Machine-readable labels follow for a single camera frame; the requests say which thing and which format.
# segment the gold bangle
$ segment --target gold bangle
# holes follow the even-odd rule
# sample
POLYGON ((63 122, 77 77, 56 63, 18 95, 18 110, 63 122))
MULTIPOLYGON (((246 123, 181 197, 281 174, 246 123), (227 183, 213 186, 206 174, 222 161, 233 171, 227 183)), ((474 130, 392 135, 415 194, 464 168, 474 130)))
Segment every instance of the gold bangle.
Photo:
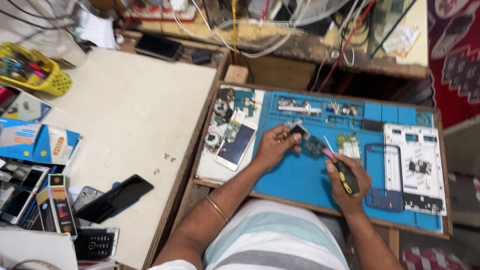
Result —
POLYGON ((218 207, 218 205, 207 195, 205 199, 215 208, 215 210, 222 216, 222 218, 225 220, 225 222, 228 222, 227 215, 218 207))

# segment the man's hand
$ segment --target man's hand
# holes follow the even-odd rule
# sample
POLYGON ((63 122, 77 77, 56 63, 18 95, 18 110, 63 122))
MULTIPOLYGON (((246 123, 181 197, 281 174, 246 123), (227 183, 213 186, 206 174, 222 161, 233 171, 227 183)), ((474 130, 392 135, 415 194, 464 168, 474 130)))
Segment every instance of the man's hand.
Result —
POLYGON ((301 148, 297 143, 301 139, 301 134, 295 133, 285 139, 283 134, 289 131, 290 129, 284 125, 265 131, 250 164, 260 167, 263 172, 268 172, 282 160, 283 154, 288 149, 300 153, 301 148))
POLYGON ((354 159, 340 154, 334 154, 334 157, 337 160, 343 161, 345 165, 352 169, 352 173, 355 175, 359 183, 360 193, 355 197, 349 195, 342 185, 340 174, 335 165, 331 160, 326 160, 325 164, 327 165, 328 178, 330 178, 330 181, 332 182, 333 199, 340 206, 343 214, 346 216, 355 213, 363 213, 362 200, 364 200, 370 185, 372 185, 372 178, 354 159))

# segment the phone keypad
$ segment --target phone keypad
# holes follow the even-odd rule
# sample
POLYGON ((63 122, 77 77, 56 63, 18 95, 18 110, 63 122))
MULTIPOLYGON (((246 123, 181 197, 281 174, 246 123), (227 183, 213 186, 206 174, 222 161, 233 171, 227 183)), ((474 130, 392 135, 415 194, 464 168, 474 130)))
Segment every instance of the phone keypad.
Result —
POLYGON ((113 235, 113 233, 84 235, 87 236, 87 238, 84 238, 83 241, 77 239, 77 241, 74 242, 77 259, 108 258, 112 253, 113 235))

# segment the green circuit board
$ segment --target green circuit board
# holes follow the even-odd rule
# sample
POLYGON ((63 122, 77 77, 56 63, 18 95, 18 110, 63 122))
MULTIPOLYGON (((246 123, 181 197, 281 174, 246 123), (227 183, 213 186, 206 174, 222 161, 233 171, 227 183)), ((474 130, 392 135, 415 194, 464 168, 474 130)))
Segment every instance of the green circuit board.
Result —
POLYGON ((353 158, 363 166, 359 138, 355 133, 339 133, 336 136, 336 145, 339 154, 353 158))

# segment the glass shelf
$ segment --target glass shelf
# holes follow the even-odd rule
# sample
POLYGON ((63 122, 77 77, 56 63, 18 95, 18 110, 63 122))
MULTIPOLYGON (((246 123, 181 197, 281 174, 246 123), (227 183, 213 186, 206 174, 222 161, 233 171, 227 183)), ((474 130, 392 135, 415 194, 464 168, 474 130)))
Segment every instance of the glass shelf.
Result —
POLYGON ((370 58, 403 19, 416 0, 382 0, 375 4, 370 38, 370 58))

